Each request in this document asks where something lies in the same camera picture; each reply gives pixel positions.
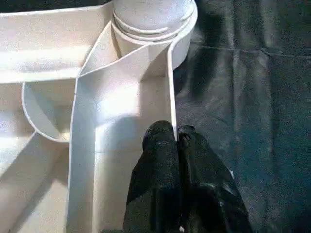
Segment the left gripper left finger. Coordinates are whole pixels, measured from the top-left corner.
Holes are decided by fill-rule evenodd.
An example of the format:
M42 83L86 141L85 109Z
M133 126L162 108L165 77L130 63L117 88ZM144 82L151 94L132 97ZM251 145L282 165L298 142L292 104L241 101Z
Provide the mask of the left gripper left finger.
M181 221L181 184L172 125L157 121L146 131L126 203L127 233L177 233Z

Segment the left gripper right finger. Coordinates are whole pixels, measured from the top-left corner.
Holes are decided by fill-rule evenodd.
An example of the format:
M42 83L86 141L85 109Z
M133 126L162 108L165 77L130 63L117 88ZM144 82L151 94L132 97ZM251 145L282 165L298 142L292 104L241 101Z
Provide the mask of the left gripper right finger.
M182 226L187 233L250 233L235 181L208 141L193 126L178 130Z

